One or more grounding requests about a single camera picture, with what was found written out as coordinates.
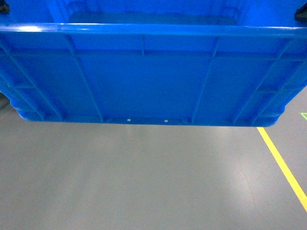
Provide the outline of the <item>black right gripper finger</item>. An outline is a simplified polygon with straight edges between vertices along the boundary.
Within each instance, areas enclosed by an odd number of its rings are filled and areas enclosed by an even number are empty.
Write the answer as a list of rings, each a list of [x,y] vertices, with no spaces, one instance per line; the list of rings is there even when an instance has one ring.
[[[307,21],[307,3],[305,3],[301,8],[296,10],[295,21],[297,21],[297,22],[306,22]]]

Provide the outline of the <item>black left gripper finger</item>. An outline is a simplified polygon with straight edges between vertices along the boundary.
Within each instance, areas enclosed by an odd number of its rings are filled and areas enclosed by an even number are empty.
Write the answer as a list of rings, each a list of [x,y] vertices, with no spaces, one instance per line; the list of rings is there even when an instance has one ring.
[[[10,13],[10,6],[6,3],[5,0],[0,0],[0,13],[2,14],[9,14]]]

